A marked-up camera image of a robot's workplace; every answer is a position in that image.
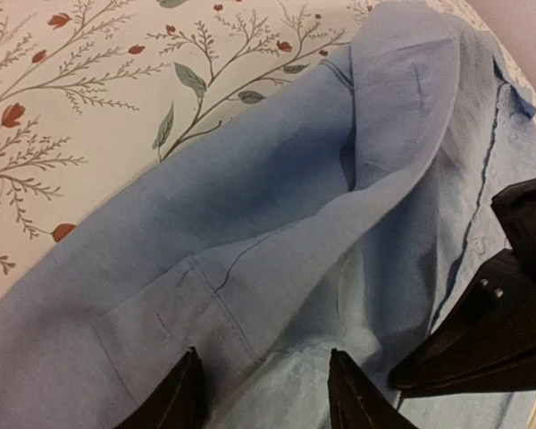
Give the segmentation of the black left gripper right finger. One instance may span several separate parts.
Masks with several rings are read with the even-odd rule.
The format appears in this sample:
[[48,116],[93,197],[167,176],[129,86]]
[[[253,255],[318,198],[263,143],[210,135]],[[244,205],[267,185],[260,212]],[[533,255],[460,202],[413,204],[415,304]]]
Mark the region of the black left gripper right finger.
[[331,351],[329,404],[332,429],[416,429],[344,350]]

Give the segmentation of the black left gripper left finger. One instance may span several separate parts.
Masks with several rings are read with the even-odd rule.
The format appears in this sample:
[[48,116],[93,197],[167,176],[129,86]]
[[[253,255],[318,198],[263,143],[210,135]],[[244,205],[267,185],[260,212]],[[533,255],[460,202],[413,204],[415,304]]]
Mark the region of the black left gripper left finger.
[[148,398],[115,429],[204,427],[204,368],[194,347],[182,356]]

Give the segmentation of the blue button-up shirt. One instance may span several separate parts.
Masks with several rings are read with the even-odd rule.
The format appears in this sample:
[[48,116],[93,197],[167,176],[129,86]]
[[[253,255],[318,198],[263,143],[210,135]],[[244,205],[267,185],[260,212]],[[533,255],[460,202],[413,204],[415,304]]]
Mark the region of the blue button-up shirt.
[[0,428],[327,428],[507,245],[536,95],[464,1],[0,1]]

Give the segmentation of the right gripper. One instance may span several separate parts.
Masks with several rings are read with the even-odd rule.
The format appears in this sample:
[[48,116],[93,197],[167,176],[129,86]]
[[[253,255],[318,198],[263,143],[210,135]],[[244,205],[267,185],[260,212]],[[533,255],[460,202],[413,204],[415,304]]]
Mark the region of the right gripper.
[[[521,265],[536,268],[536,178],[507,186],[491,208]],[[511,250],[480,266],[388,385],[406,396],[536,391],[536,280]]]

